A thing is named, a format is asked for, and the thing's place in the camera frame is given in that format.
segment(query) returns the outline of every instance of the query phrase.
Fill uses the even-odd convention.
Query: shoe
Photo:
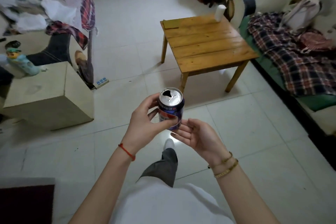
[[[167,148],[175,149],[175,144],[173,139],[168,138],[165,142],[165,145],[163,146],[163,150],[166,150]]]

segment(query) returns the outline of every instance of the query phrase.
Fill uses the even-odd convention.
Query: forearm
[[[117,148],[69,224],[108,223],[131,158]]]
[[[232,158],[221,172],[233,163]],[[279,223],[239,164],[227,175],[217,178],[217,182],[237,224]]]

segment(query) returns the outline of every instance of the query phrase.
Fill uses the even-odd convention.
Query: plaid blanket
[[[93,3],[93,0],[82,0],[81,18],[83,29],[90,31],[95,27],[95,4]],[[45,33],[48,35],[70,33],[83,50],[85,50],[89,42],[86,35],[84,35],[79,29],[60,21],[55,21],[49,25],[46,28]]]
[[[336,61],[301,54],[299,35],[286,27],[279,29],[282,16],[273,12],[250,17],[248,32],[258,48],[278,68],[292,95],[336,95]]]

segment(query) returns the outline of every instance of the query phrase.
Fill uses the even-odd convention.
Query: person's right hand
[[[198,119],[182,120],[178,130],[171,136],[193,148],[212,167],[230,157],[216,131],[206,122]]]

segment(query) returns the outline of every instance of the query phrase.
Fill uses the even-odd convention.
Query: table leg
[[[247,63],[249,61],[244,61],[243,64],[238,66],[236,69],[232,79],[230,80],[229,84],[227,85],[225,92],[230,92],[234,86],[234,84],[237,82],[238,78],[240,77],[240,74],[243,72],[244,68],[246,67]]]
[[[165,62],[166,52],[167,52],[167,44],[168,44],[168,40],[167,40],[167,38],[166,38],[166,35],[163,35],[161,63],[164,63],[164,62]]]
[[[179,87],[179,90],[183,93],[184,91],[184,88],[186,86],[186,83],[187,83],[187,79],[188,79],[188,75],[189,73],[182,73],[181,74],[181,84],[180,84],[180,87]]]

